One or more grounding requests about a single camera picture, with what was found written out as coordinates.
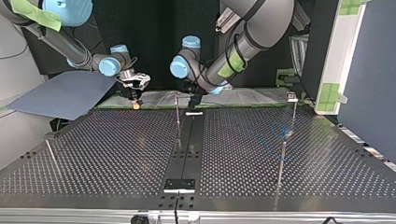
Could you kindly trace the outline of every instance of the blue joint cap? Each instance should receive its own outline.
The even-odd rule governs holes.
[[[115,58],[104,58],[99,63],[99,71],[106,77],[114,77],[121,70],[120,62]]]
[[[212,95],[220,95],[221,92],[223,91],[224,87],[223,85],[225,85],[227,83],[227,81],[223,81],[220,85],[220,87],[215,88],[213,91],[210,91],[209,93]]]
[[[174,77],[185,78],[189,75],[189,63],[181,56],[176,56],[171,62],[171,73]]]
[[[129,53],[128,47],[125,45],[116,45],[110,48],[111,53]]]
[[[188,49],[200,49],[201,39],[195,35],[188,35],[183,38],[182,46]]]

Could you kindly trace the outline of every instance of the gray cloth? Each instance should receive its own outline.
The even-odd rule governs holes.
[[[114,83],[114,77],[97,72],[65,72],[24,94],[8,108],[74,120],[93,108]]]

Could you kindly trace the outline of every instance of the wall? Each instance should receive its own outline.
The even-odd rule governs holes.
[[[5,108],[45,80],[25,47],[21,33],[0,16],[0,169],[37,146],[50,131],[50,119]]]
[[[359,138],[396,162],[396,1],[367,4],[347,78],[347,104],[339,120]]]

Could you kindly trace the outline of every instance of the gray fabric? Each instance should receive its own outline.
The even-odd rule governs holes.
[[[97,72],[65,72],[24,94],[8,108],[74,120],[93,108],[114,83],[114,78]]]
[[[204,96],[201,105],[276,105],[286,103],[286,88],[272,89],[234,89],[223,91],[220,95]],[[152,108],[154,106],[174,106],[177,91],[148,91],[143,93],[141,100],[142,108]],[[189,103],[190,96],[185,93],[178,93],[181,106]],[[120,96],[114,96],[100,104],[99,108],[117,108],[132,106],[132,102]]]
[[[339,120],[381,154],[396,161],[396,1],[367,4]]]

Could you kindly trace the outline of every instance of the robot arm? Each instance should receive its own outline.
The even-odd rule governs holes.
[[[175,77],[196,83],[199,90],[213,94],[219,94],[227,80],[243,72],[249,60],[261,50],[271,48],[285,34],[294,10],[294,0],[220,1],[246,22],[244,32],[233,37],[233,44],[227,44],[225,52],[210,67],[200,63],[201,43],[196,36],[183,39],[183,49],[171,63]]]
[[[92,13],[92,0],[73,2],[65,2],[62,0],[29,0],[29,2],[40,9],[44,8],[47,11],[61,14],[61,21],[63,25],[66,26],[79,26],[86,22]],[[69,65],[77,69],[100,71],[107,77],[119,75],[119,80],[121,82],[134,82],[134,85],[131,83],[124,83],[124,87],[136,90],[142,90],[149,84],[149,76],[137,74],[133,70],[128,72],[128,77],[120,74],[123,71],[132,69],[132,65],[135,62],[135,58],[131,58],[127,47],[124,45],[112,47],[110,49],[110,55],[92,54],[83,44],[62,29],[60,32],[57,32],[41,26],[35,21],[31,21],[20,14],[13,13],[9,0],[0,0],[0,14],[12,23],[24,27],[36,35],[39,39],[62,54],[67,59]]]

